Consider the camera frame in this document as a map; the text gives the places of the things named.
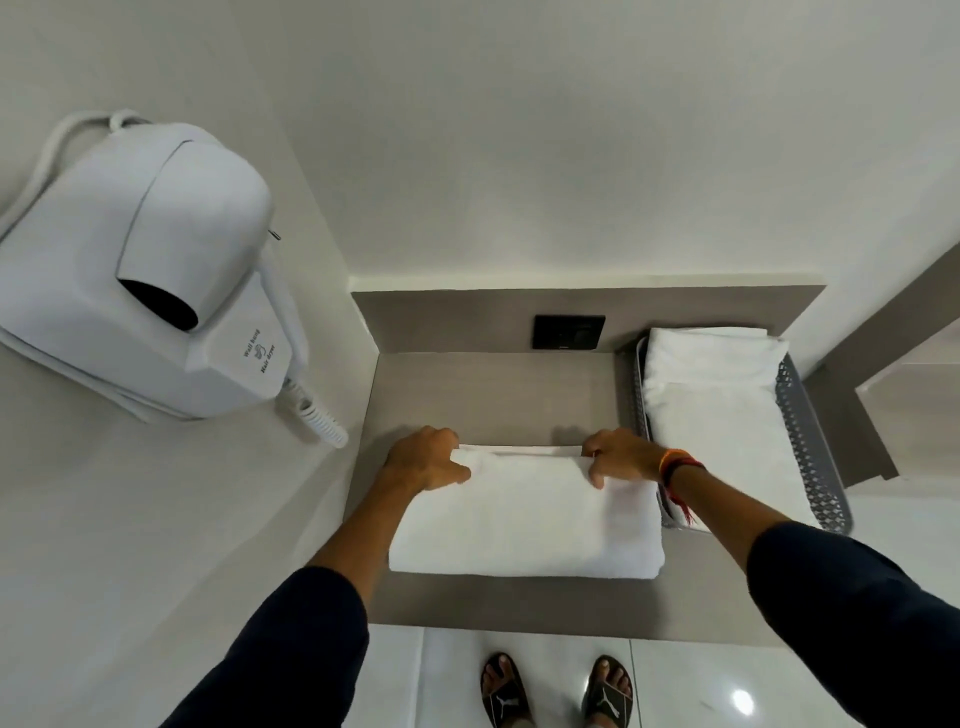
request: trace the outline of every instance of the black wristband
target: black wristband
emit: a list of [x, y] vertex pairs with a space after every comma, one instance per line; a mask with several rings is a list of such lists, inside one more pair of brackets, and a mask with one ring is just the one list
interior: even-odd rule
[[662, 478], [664, 488], [670, 487], [670, 479], [673, 477], [674, 471], [676, 471], [681, 465], [692, 465], [694, 468], [700, 468], [702, 470], [707, 469], [707, 466], [692, 457], [678, 457], [675, 460], [671, 460], [663, 467]]

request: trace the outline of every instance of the right hand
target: right hand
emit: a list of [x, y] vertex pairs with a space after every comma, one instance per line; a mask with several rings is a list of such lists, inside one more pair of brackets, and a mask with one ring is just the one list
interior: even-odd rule
[[602, 429], [587, 437], [583, 456], [592, 457], [590, 482], [603, 488], [605, 475], [621, 480], [659, 480], [660, 461], [666, 448], [645, 440], [626, 427]]

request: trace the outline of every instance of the red string bracelet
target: red string bracelet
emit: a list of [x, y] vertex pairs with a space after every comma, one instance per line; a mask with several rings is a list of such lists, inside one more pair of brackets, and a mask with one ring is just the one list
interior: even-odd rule
[[673, 478], [674, 471], [682, 465], [692, 465], [694, 468], [703, 468], [704, 470], [707, 468], [702, 462], [692, 457], [689, 452], [683, 449], [669, 449], [660, 459], [660, 483], [663, 484], [667, 497], [683, 512], [686, 524], [690, 525], [694, 521], [690, 507], [670, 488], [670, 480]]

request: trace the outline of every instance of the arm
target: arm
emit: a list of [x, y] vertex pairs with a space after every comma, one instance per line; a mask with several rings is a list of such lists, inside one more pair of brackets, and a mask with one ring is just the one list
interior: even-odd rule
[[[584, 444], [595, 487], [604, 475], [659, 480], [663, 453], [627, 429]], [[744, 570], [767, 623], [853, 717], [920, 725], [953, 712], [960, 610], [873, 549], [792, 522], [700, 468], [680, 466], [670, 486]]]
[[367, 652], [367, 612], [390, 541], [423, 490], [462, 483], [449, 429], [397, 441], [370, 492], [305, 568], [273, 592], [165, 728], [340, 725]]
[[463, 483], [470, 469], [450, 460], [460, 444], [450, 429], [424, 427], [396, 442], [353, 515], [307, 563], [341, 573], [369, 606], [410, 501], [423, 490]]
[[[583, 449], [584, 456], [594, 458], [590, 467], [594, 488], [603, 488], [604, 475], [659, 481], [665, 452], [626, 427], [615, 432], [600, 430], [587, 439]], [[772, 525], [789, 521], [780, 511], [740, 493], [702, 468], [680, 466], [670, 485], [744, 571], [756, 538]]]

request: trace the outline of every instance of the folded towel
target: folded towel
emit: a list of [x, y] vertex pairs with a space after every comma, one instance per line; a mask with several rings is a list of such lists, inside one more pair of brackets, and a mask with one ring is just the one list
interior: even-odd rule
[[632, 579], [660, 572], [655, 484], [608, 478], [597, 491], [589, 458], [509, 450], [453, 451], [472, 477], [414, 498], [390, 547], [391, 570]]
[[644, 390], [665, 384], [773, 387], [787, 343], [762, 329], [709, 328], [650, 332]]
[[[743, 335], [654, 329], [643, 401], [658, 443], [688, 450], [734, 488], [819, 527], [777, 406], [774, 387], [786, 351], [786, 342], [755, 329]], [[692, 527], [708, 530], [699, 520]]]

